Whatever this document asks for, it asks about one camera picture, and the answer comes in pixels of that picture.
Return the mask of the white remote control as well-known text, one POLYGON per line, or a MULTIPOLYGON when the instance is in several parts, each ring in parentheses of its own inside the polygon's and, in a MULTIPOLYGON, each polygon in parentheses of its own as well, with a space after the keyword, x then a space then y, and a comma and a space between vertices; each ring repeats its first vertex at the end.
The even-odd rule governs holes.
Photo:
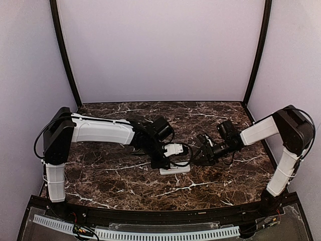
POLYGON ((191 167, 188 162, 181 162, 181 163, 170 163, 169 168, 164 169, 160 168, 159 173, 161 175, 173 175, 173 174, 180 174, 180 173, 188 173, 190 172, 191 167))

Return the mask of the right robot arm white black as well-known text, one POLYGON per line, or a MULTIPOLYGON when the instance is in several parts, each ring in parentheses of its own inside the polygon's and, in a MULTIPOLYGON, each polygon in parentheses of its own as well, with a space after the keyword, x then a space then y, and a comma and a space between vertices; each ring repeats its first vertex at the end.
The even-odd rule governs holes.
POLYGON ((230 120, 218 124, 217 131, 222 139, 219 143, 214 142, 207 134, 199 136, 202 145, 192 161, 194 165, 213 166, 228 154, 234 155, 258 142, 279 138, 283 147, 282 154, 265 188, 268 195, 274 198, 280 196, 296 176, 300 163, 310 152, 316 136, 312 117, 293 105, 277 110, 242 131, 230 120))

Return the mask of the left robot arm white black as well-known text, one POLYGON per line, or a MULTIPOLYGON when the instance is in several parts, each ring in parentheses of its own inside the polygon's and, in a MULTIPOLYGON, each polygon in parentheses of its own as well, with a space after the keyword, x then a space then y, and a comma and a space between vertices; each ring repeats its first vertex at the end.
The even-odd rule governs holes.
POLYGON ((105 119, 72 113, 62 107, 40 131, 43 153, 36 157, 45 165, 49 200, 65 201, 65 164, 72 143, 105 142, 133 146, 149 156, 152 169, 169 169, 163 141, 174 134, 167 120, 160 116, 151 123, 126 119, 105 119))

